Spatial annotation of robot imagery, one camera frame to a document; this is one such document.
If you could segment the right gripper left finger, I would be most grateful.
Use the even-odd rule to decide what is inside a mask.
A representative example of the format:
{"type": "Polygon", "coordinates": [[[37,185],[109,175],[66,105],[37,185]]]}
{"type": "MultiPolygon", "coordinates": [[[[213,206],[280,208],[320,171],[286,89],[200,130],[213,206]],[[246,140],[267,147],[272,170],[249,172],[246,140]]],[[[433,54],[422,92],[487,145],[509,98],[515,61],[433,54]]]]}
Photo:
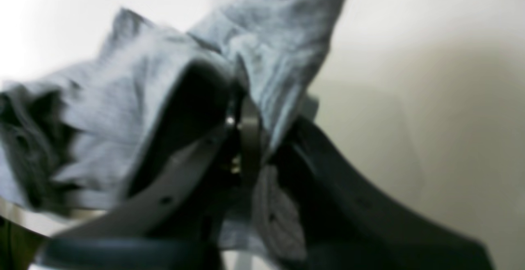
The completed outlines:
{"type": "Polygon", "coordinates": [[[249,96],[142,192],[50,238],[34,270],[223,270],[218,236],[231,205],[249,204],[260,169],[260,118],[249,96]]]}

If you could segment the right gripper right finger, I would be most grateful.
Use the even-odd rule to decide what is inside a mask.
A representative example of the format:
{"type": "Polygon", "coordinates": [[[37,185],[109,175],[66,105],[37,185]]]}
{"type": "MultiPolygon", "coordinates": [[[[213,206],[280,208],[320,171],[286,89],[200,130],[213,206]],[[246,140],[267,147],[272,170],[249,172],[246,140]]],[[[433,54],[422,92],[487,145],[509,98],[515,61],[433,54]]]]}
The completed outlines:
{"type": "Polygon", "coordinates": [[[300,117],[274,154],[299,211],[308,270],[491,270],[478,241],[440,226],[367,180],[300,117]]]}

